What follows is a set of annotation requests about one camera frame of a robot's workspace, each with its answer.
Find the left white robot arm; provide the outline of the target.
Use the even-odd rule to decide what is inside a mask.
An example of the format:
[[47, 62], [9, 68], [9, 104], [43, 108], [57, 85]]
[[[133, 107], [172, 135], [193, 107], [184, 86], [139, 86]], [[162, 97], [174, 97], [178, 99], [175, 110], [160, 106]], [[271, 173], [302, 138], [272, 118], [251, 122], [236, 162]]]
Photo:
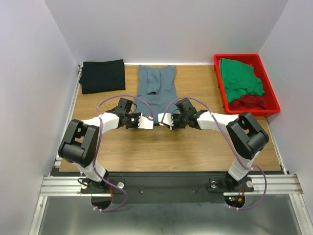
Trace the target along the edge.
[[84, 189], [105, 191], [112, 188], [102, 180], [108, 178], [108, 171], [96, 161], [100, 138], [105, 132], [123, 126], [127, 129], [139, 128], [144, 116], [131, 111], [133, 104], [128, 99], [120, 98], [116, 107], [95, 118], [73, 119], [69, 122], [58, 149], [58, 156], [74, 164], [85, 174], [86, 179], [78, 179]]

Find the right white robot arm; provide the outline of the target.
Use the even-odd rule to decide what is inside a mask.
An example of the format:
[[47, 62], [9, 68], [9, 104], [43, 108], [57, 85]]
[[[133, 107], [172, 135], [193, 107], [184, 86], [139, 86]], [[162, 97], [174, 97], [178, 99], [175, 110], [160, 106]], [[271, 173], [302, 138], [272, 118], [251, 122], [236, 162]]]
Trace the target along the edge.
[[177, 98], [174, 104], [179, 113], [172, 114], [171, 129], [184, 129], [186, 126], [199, 130], [215, 130], [222, 133], [235, 155], [230, 169], [225, 174], [225, 187], [234, 190], [243, 184], [253, 169], [256, 156], [269, 142], [269, 136], [250, 112], [239, 115], [224, 115], [212, 112], [208, 107], [197, 111], [190, 98]]

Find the blue-grey t-shirt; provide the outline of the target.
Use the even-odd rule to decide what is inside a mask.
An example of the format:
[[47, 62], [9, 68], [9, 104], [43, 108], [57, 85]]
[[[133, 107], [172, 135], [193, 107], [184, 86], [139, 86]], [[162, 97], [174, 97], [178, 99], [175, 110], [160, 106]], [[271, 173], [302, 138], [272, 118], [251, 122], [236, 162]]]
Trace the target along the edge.
[[174, 104], [168, 107], [174, 99], [177, 98], [175, 86], [177, 68], [166, 66], [162, 68], [153, 68], [140, 65], [138, 68], [138, 87], [136, 96], [144, 100], [137, 104], [136, 111], [144, 116], [153, 112], [153, 122], [159, 125], [158, 114], [165, 110], [172, 113], [176, 110]]

